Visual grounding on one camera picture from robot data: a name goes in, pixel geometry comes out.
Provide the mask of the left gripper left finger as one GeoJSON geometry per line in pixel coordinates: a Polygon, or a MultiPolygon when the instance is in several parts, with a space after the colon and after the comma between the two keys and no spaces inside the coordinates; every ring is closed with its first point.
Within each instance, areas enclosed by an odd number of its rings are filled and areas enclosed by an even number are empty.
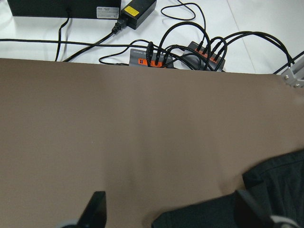
{"type": "Polygon", "coordinates": [[[93,193],[85,210],[80,216],[77,228],[105,228],[106,226],[106,193],[96,191],[93,193]]]}

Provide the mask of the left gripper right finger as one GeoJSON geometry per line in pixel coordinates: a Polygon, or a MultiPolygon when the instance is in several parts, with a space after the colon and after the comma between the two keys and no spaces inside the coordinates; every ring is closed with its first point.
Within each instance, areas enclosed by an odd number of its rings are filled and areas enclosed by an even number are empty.
{"type": "Polygon", "coordinates": [[[235,191],[234,220],[238,228],[277,228],[270,215],[246,190],[235,191]]]}

